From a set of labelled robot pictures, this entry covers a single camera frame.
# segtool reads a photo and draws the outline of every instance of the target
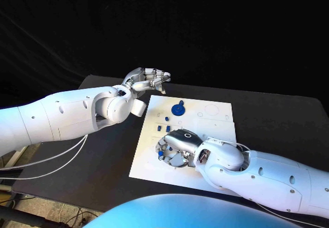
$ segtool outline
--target small blue piece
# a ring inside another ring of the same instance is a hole
[[[174,105],[174,107],[172,107],[172,113],[177,116],[181,116],[181,115],[185,114],[184,101],[181,101],[179,104]]]

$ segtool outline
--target white board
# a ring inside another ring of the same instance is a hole
[[[230,103],[201,101],[166,96],[151,96],[130,177],[194,189],[240,196],[231,190],[216,189],[195,168],[175,168],[158,159],[156,143],[171,131],[188,129],[203,140],[208,137],[237,142],[233,107]],[[172,106],[184,101],[185,114],[175,116]]]

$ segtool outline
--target black table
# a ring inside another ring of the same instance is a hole
[[[80,89],[113,86],[122,81],[119,78],[89,76]],[[329,118],[317,99],[174,83],[166,83],[165,88],[166,96],[233,103],[237,141],[254,150],[282,155],[329,171]],[[162,94],[148,91],[140,100],[149,103],[151,95]],[[99,211],[107,211],[136,198],[164,193],[210,196],[259,208],[240,197],[129,177],[143,122],[145,115],[136,117],[132,114],[122,124],[90,134],[83,152],[71,164],[47,177],[19,180],[13,185],[15,192]],[[60,154],[78,141],[44,143],[32,161]],[[67,163],[76,152],[26,167],[21,177],[51,172]],[[321,223],[325,221],[298,214],[291,214],[291,217]]]

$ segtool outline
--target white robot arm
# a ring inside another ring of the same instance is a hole
[[[123,84],[65,91],[42,100],[0,110],[0,156],[35,143],[76,139],[122,123],[129,114],[142,116],[146,104],[138,100],[149,89],[162,93],[171,74],[138,68]]]
[[[214,188],[276,210],[329,219],[329,173],[275,154],[240,151],[234,144],[211,137],[203,141],[179,129],[162,138],[156,152],[169,165],[195,167]]]

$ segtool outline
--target black curtain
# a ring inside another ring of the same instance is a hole
[[[311,96],[328,109],[325,6],[302,4],[2,1],[0,107],[153,67],[172,83]]]

